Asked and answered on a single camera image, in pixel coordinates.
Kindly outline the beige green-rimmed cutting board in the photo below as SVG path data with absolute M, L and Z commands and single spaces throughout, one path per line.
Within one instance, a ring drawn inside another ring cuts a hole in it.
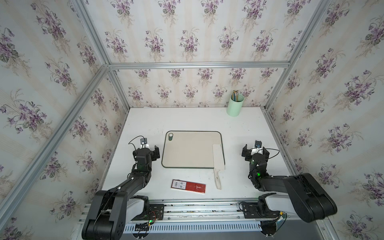
M 162 166 L 170 169 L 214 169 L 225 165 L 223 140 L 217 131 L 168 131 Z

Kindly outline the white ceramic knife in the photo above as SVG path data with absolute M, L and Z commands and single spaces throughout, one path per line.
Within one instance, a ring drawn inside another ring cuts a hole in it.
M 214 176 L 215 184 L 218 190 L 222 189 L 221 180 L 219 177 L 219 172 L 225 170 L 225 160 L 223 149 L 221 145 L 213 145 L 213 160 L 214 160 Z

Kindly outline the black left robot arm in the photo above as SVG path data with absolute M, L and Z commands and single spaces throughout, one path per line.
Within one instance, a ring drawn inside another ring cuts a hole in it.
M 136 164 L 127 179 L 94 195 L 83 229 L 84 240 L 119 240 L 126 225 L 128 200 L 145 188 L 152 176 L 152 162 L 160 158 L 157 146 L 133 152 Z

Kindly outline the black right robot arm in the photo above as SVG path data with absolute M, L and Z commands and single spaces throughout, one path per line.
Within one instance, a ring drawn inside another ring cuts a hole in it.
M 257 203 L 240 203 L 245 218 L 277 218 L 290 213 L 310 223 L 335 215 L 335 201 L 309 173 L 296 176 L 272 176 L 267 173 L 270 152 L 260 145 L 248 149 L 244 146 L 242 157 L 249 162 L 248 179 L 263 195 Z

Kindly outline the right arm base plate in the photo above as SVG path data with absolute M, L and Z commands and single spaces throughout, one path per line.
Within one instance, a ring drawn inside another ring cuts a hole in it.
M 239 209 L 245 219 L 278 219 L 280 211 L 270 210 L 264 202 L 240 202 Z

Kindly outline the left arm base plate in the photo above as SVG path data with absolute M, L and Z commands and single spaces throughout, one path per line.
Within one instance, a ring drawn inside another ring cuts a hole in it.
M 150 204 L 149 207 L 145 207 L 143 212 L 134 217 L 132 221 L 157 221 L 163 220 L 164 218 L 164 208 L 163 204 Z

